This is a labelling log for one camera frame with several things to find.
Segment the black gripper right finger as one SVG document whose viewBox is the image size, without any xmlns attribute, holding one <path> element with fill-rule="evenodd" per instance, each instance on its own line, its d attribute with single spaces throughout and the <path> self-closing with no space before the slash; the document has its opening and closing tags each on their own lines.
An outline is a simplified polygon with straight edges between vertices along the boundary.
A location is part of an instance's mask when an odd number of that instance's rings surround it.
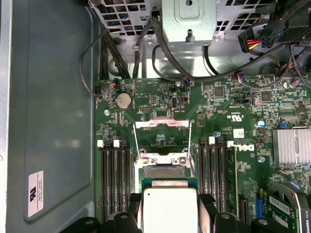
<svg viewBox="0 0 311 233">
<path fill-rule="evenodd" d="M 255 218 L 250 225 L 234 214 L 218 212 L 210 194 L 198 195 L 199 227 L 203 233 L 290 233 L 291 230 L 269 218 Z"/>
</svg>

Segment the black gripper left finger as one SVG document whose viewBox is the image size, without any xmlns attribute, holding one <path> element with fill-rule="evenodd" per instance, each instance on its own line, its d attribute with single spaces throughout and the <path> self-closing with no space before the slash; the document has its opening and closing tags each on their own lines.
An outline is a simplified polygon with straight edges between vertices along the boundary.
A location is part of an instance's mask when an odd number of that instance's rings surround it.
<svg viewBox="0 0 311 233">
<path fill-rule="evenodd" d="M 97 218 L 84 217 L 77 221 L 78 233 L 142 233 L 138 227 L 141 193 L 132 193 L 127 212 L 116 213 L 111 220 L 101 223 Z"/>
</svg>

